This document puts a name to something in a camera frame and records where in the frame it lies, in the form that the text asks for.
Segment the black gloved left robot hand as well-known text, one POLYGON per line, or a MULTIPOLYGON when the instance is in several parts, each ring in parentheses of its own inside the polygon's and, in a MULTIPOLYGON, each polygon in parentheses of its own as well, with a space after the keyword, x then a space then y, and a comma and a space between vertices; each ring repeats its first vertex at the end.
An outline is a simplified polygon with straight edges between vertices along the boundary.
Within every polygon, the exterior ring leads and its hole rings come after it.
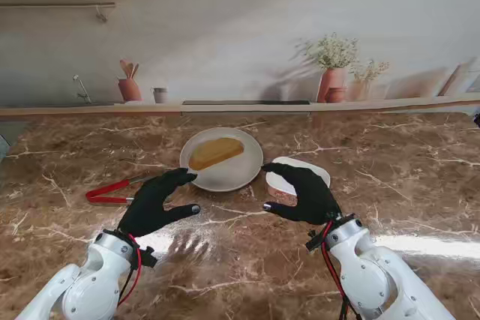
POLYGON ((196 179, 196 174, 186 168, 177 168, 147 180, 136 192, 118 224, 118 230, 134 238, 149 235, 176 221, 191 217, 200 212, 198 204, 164 209, 166 199, 178 187, 196 179))

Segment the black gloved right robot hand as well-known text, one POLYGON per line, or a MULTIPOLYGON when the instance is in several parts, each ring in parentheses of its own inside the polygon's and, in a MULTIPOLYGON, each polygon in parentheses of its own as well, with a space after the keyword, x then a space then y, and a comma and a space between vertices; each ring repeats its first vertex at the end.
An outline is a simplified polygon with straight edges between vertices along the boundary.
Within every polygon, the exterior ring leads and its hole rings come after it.
POLYGON ((262 166, 262 170, 273 172, 293 185, 297 198, 295 206, 266 202, 263 204, 264 211, 287 220, 318 226, 335 220, 342 214, 329 187, 312 170, 281 163, 267 163, 262 166))

